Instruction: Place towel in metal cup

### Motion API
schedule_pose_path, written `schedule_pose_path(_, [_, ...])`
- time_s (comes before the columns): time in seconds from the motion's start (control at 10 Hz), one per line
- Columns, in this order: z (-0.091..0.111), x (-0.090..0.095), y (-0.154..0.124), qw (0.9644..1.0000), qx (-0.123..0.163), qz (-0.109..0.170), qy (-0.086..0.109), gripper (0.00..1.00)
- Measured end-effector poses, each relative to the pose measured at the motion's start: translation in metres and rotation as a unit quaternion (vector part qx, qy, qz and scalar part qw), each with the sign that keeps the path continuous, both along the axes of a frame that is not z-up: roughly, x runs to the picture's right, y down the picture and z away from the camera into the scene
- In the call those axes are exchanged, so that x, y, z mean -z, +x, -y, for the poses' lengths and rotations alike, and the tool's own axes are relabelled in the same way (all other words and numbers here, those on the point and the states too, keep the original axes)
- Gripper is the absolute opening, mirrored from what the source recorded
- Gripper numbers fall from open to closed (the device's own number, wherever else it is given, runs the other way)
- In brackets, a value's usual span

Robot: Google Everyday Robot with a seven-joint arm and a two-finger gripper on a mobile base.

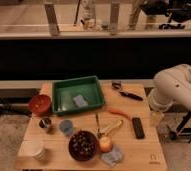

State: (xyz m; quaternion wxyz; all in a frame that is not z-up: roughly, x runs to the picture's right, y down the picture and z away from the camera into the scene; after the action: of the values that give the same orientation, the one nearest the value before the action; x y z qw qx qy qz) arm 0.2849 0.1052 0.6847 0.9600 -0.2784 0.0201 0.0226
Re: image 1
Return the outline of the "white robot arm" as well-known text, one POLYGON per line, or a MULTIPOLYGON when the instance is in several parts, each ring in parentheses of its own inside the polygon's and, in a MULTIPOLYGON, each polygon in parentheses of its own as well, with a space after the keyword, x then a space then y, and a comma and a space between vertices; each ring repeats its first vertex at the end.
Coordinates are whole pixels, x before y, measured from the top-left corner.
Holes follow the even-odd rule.
POLYGON ((191 66, 176 65, 159 71, 153 78, 154 88, 148 102, 154 111, 166 112, 176 101, 191 111, 191 66))

